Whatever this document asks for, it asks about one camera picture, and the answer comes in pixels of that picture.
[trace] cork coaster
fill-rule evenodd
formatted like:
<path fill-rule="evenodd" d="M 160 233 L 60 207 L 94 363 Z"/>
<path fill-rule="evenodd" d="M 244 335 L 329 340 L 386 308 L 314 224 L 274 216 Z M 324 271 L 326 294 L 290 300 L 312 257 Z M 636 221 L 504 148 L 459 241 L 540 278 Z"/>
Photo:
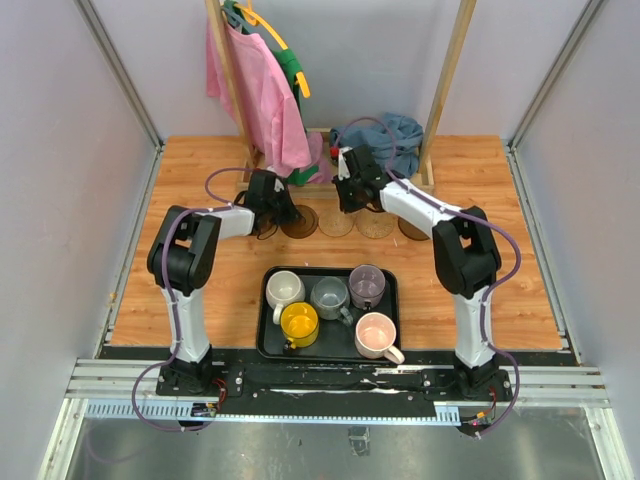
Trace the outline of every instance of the cork coaster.
<path fill-rule="evenodd" d="M 307 238 L 318 228 L 318 214 L 307 205 L 296 205 L 302 217 L 295 223 L 282 225 L 282 232 L 291 238 Z"/>
<path fill-rule="evenodd" d="M 374 213 L 360 210 L 356 217 L 356 228 L 367 238 L 384 238 L 393 231 L 396 217 L 390 213 Z"/>
<path fill-rule="evenodd" d="M 404 234 L 405 237 L 415 240 L 416 242 L 422 242 L 424 240 L 430 240 L 429 236 L 417 227 L 407 222 L 404 218 L 398 218 L 398 228 Z"/>
<path fill-rule="evenodd" d="M 318 217 L 318 227 L 327 237 L 344 237 L 356 221 L 354 215 L 342 213 L 337 206 L 320 211 Z"/>

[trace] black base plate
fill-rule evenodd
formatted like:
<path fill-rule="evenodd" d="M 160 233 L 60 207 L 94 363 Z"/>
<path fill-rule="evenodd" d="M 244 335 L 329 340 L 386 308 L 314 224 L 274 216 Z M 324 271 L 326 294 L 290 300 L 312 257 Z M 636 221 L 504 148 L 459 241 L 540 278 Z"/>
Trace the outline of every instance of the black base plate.
<path fill-rule="evenodd" d="M 509 381 L 509 373 L 505 370 L 498 370 L 483 388 L 473 395 L 465 391 L 465 388 L 458 384 L 458 376 L 453 369 L 422 370 L 423 385 L 425 386 L 424 398 L 433 401 L 445 400 L 474 400 L 490 402 L 493 400 L 490 387 L 493 387 L 498 397 L 498 402 L 508 402 L 513 398 L 513 391 Z"/>
<path fill-rule="evenodd" d="M 227 384 L 227 396 L 242 395 L 244 368 L 241 366 L 225 366 L 222 362 L 213 361 L 213 349 L 198 363 L 174 361 L 160 369 L 156 394 L 173 397 L 214 397 L 220 393 L 215 379 L 222 379 Z"/>

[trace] wooden rack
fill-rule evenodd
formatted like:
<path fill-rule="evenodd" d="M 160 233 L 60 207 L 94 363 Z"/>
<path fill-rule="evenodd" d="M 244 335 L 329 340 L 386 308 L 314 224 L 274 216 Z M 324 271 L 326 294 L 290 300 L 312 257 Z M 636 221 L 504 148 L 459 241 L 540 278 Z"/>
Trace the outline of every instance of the wooden rack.
<path fill-rule="evenodd" d="M 215 39 L 216 47 L 220 53 L 222 69 L 233 105 L 234 117 L 238 119 L 238 132 L 246 146 L 244 164 L 248 168 L 254 168 L 264 164 L 264 156 L 254 148 L 249 140 L 247 115 L 242 103 L 242 98 L 238 94 L 236 80 L 237 72 L 235 71 L 234 62 L 231 59 L 229 51 L 229 41 L 225 27 L 226 21 L 222 16 L 222 10 L 218 2 L 219 0 L 205 0 L 207 14 L 209 16 L 209 23 L 211 25 L 213 38 Z M 464 45 L 464 40 L 467 36 L 467 31 L 469 29 L 469 24 L 471 23 L 471 17 L 475 6 L 476 0 L 460 0 L 458 14 L 451 32 L 449 46 L 447 48 L 444 63 L 442 64 L 440 79 L 438 80 L 438 86 L 433 97 L 433 103 L 431 104 L 431 111 L 429 112 L 429 119 L 424 131 L 424 139 L 419 152 L 420 165 L 418 167 L 418 172 L 411 178 L 412 183 L 416 187 L 430 194 L 433 194 L 435 190 L 430 150 L 436 136 L 436 131 L 438 130 L 438 124 L 440 123 L 444 104 L 449 93 L 449 88 L 451 87 L 456 66 L 458 65 L 460 52 L 462 51 L 462 46 Z M 323 134 L 325 143 L 328 140 L 328 128 L 308 128 L 307 130 L 320 131 Z M 243 173 L 240 175 L 238 180 L 238 191 L 247 189 L 249 175 L 249 173 Z M 308 184 L 303 187 L 290 187 L 290 192 L 292 196 L 298 198 L 335 197 L 335 187 L 331 184 Z"/>

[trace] purple mug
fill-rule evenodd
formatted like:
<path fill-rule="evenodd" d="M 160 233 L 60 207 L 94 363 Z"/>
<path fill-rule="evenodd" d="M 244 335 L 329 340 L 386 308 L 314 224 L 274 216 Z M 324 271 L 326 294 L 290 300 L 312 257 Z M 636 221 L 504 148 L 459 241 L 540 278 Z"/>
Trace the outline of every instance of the purple mug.
<path fill-rule="evenodd" d="M 351 303 L 362 310 L 371 310 L 382 299 L 386 286 L 384 273 L 373 265 L 360 265 L 349 275 Z"/>

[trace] wooden table surface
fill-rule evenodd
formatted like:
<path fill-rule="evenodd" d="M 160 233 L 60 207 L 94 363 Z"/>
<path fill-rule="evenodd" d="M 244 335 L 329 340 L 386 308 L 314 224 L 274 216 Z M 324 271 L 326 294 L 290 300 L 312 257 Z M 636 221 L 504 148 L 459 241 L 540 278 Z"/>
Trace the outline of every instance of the wooden table surface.
<path fill-rule="evenodd" d="M 149 248 L 167 208 L 215 206 L 204 191 L 214 170 L 238 166 L 242 147 L 235 137 L 171 137 L 153 190 L 135 259 L 122 299 L 113 345 L 168 345 L 167 307 L 153 276 L 146 270 Z M 493 297 L 494 340 L 509 349 L 559 349 L 557 334 L 533 247 L 498 137 L 438 137 L 432 151 L 436 195 L 460 206 L 478 205 L 489 220 L 511 233 L 522 249 L 517 276 Z M 212 182 L 218 195 L 233 199 L 235 173 Z M 336 201 L 300 199 L 316 211 Z M 511 269 L 514 254 L 496 238 L 503 269 Z M 405 348 L 453 348 L 456 341 L 453 302 L 436 277 L 431 241 L 415 242 L 398 229 L 371 240 L 357 229 L 330 238 L 319 229 L 303 240 L 282 232 L 258 241 L 228 239 L 218 244 L 213 274 L 205 287 L 205 322 L 214 346 L 255 345 L 260 288 L 265 272 L 276 265 L 355 267 L 373 263 L 398 279 L 400 328 Z"/>

